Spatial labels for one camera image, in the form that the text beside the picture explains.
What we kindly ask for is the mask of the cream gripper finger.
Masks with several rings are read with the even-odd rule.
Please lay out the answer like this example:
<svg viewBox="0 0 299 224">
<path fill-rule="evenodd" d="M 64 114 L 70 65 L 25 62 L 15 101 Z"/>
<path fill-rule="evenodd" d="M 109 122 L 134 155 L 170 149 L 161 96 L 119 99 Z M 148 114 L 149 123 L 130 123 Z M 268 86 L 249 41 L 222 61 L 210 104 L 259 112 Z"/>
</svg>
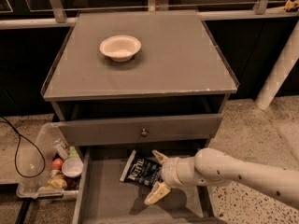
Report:
<svg viewBox="0 0 299 224">
<path fill-rule="evenodd" d="M 160 201 L 163 197 L 168 195 L 171 191 L 171 187 L 164 182 L 156 182 L 144 201 L 144 204 L 151 205 Z"/>
<path fill-rule="evenodd" d="M 156 160 L 163 165 L 167 160 L 168 157 L 165 156 L 163 153 L 159 152 L 158 150 L 153 150 L 152 154 L 155 156 Z"/>
</svg>

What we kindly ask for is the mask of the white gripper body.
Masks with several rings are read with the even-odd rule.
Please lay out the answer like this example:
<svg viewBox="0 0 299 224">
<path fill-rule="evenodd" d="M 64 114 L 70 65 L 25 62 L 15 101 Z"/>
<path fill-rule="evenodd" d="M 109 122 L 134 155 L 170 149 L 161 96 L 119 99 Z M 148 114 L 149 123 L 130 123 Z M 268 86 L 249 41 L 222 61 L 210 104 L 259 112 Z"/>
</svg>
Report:
<svg viewBox="0 0 299 224">
<path fill-rule="evenodd" d="M 194 157 L 169 158 L 162 167 L 162 179 L 170 187 L 196 185 Z"/>
</svg>

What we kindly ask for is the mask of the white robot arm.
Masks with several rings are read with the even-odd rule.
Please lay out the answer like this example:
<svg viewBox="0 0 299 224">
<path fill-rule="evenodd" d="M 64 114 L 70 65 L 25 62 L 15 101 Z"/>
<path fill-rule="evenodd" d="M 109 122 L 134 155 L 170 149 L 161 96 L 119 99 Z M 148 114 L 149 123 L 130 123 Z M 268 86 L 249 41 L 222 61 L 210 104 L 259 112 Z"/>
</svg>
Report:
<svg viewBox="0 0 299 224">
<path fill-rule="evenodd" d="M 299 208 L 299 172 L 235 159 L 214 148 L 200 149 L 188 158 L 168 158 L 152 153 L 162 165 L 162 182 L 156 182 L 145 200 L 151 205 L 168 195 L 171 188 L 218 186 L 238 182 L 281 203 Z"/>
</svg>

